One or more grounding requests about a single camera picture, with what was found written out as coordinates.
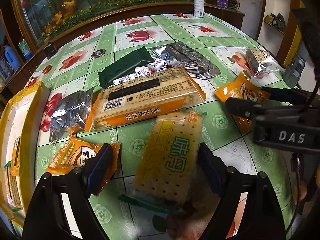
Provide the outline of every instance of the round coaster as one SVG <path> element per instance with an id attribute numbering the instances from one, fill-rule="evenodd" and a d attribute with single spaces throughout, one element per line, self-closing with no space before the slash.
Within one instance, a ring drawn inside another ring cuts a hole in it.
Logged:
<path id="1" fill-rule="evenodd" d="M 94 53 L 92 53 L 91 56 L 92 56 L 93 58 L 97 58 L 97 57 L 103 56 L 105 53 L 106 53 L 106 50 L 105 50 L 105 49 L 99 49 L 99 50 L 95 51 Z"/>

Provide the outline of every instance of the white candy wrapper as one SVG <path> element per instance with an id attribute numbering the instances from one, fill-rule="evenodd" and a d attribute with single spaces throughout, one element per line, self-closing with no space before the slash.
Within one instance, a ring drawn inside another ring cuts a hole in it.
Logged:
<path id="1" fill-rule="evenodd" d="M 155 61 L 151 62 L 149 64 L 147 64 L 147 67 L 154 71 L 154 72 L 158 72 L 158 71 L 163 71 L 165 69 L 167 69 L 167 62 L 163 59 L 157 58 L 157 57 L 152 57 Z"/>
<path id="2" fill-rule="evenodd" d="M 116 86 L 116 85 L 122 84 L 124 82 L 130 81 L 135 78 L 137 78 L 137 76 L 135 74 L 130 74 L 130 75 L 124 76 L 122 78 L 118 78 L 118 79 L 114 80 L 113 85 Z"/>
<path id="3" fill-rule="evenodd" d="M 137 77 L 145 77 L 151 75 L 151 71 L 148 67 L 136 67 Z"/>

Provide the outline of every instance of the cable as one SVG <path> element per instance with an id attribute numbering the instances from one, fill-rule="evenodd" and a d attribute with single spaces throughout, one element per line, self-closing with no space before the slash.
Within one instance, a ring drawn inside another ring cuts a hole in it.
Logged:
<path id="1" fill-rule="evenodd" d="M 298 153 L 294 153 L 292 154 L 292 159 L 294 161 L 294 169 L 296 171 L 296 179 L 297 179 L 297 192 L 298 192 L 298 198 L 297 198 L 297 205 L 296 205 L 296 209 L 294 211 L 294 214 L 292 216 L 292 220 L 286 230 L 286 234 L 288 234 L 288 232 L 290 231 L 290 229 L 292 228 L 292 225 L 294 223 L 294 220 L 296 219 L 297 217 L 297 214 L 298 214 L 298 210 L 299 210 L 299 204 L 300 204 L 300 198 L 301 198 L 301 188 L 300 188 L 300 185 L 301 185 L 301 179 L 300 179 L 300 170 L 301 170 L 301 163 L 300 163 L 300 154 Z"/>
<path id="2" fill-rule="evenodd" d="M 313 99 L 315 99 L 316 95 L 317 95 L 317 92 L 319 90 L 319 87 L 320 87 L 320 81 L 318 80 L 316 85 L 315 85 L 315 89 L 313 90 L 311 96 L 308 98 L 306 104 L 304 105 L 303 109 L 302 109 L 302 112 L 305 112 L 308 110 L 309 106 L 311 105 Z"/>

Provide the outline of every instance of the orange snack package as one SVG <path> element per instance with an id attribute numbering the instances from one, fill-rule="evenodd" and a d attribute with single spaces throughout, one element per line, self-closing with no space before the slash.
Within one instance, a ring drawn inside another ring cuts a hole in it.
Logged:
<path id="1" fill-rule="evenodd" d="M 242 72 L 234 82 L 220 87 L 216 91 L 215 95 L 223 103 L 225 103 L 228 98 L 240 98 L 244 100 L 263 103 L 270 97 L 270 94 L 268 92 L 262 91 L 261 89 L 253 85 Z M 236 122 L 238 122 L 240 130 L 243 134 L 250 131 L 252 123 L 250 120 L 239 116 L 236 116 L 235 119 Z"/>
<path id="2" fill-rule="evenodd" d="M 101 186 L 95 195 L 99 194 L 103 187 L 110 181 L 118 169 L 120 143 L 110 143 L 113 150 L 113 161 L 108 167 Z M 95 157 L 103 144 L 91 144 L 73 136 L 60 148 L 48 166 L 46 172 L 51 174 L 68 174 L 75 167 L 83 167 L 89 158 Z"/>

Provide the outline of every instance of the green leaf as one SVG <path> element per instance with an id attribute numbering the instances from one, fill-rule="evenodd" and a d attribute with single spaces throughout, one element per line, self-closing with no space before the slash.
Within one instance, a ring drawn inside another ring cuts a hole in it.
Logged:
<path id="1" fill-rule="evenodd" d="M 252 78 L 252 76 L 250 75 L 250 73 L 246 70 L 243 71 L 243 73 L 248 77 L 248 78 Z"/>
<path id="2" fill-rule="evenodd" d="M 231 58 L 231 57 L 227 57 L 228 58 L 228 60 L 230 60 L 232 63 L 236 63 L 236 61 L 233 59 L 233 58 Z"/>

